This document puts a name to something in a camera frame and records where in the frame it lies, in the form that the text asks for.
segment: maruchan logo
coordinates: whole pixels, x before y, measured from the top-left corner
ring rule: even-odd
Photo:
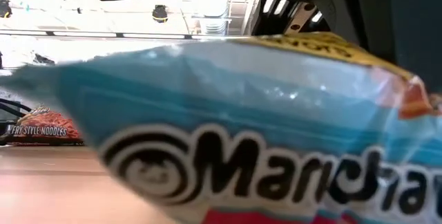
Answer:
[[[377,216],[409,221],[431,215],[442,221],[442,171],[382,163],[383,150],[376,146],[361,156],[300,155],[269,147],[255,131],[231,137],[218,124],[204,124],[192,133],[143,125],[120,131],[104,144],[101,156],[111,172],[163,205],[201,200],[219,205],[222,199],[226,206],[229,201],[248,207],[271,203],[275,209],[316,213],[327,199],[332,209],[364,203]]]

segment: ductwork pipe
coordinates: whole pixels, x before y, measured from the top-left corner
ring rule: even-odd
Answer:
[[[202,0],[201,13],[207,17],[200,20],[202,34],[225,35],[227,21],[221,19],[227,18],[228,11],[229,0]]]

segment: light blue package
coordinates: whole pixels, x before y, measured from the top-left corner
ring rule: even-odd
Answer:
[[[419,78],[329,34],[27,66],[0,85],[68,114],[183,223],[442,223],[441,112]]]

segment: table surface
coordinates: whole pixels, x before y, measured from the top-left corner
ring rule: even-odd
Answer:
[[[173,224],[86,147],[0,148],[0,223]]]

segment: yellow label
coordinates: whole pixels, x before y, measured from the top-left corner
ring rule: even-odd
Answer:
[[[310,55],[317,55],[319,57],[336,59],[352,64],[377,66],[404,77],[407,80],[413,77],[413,74],[410,72],[370,55],[362,48],[351,44],[330,32],[299,33],[290,37],[284,35],[261,36],[246,39],[235,39],[235,41],[270,48],[292,50]]]

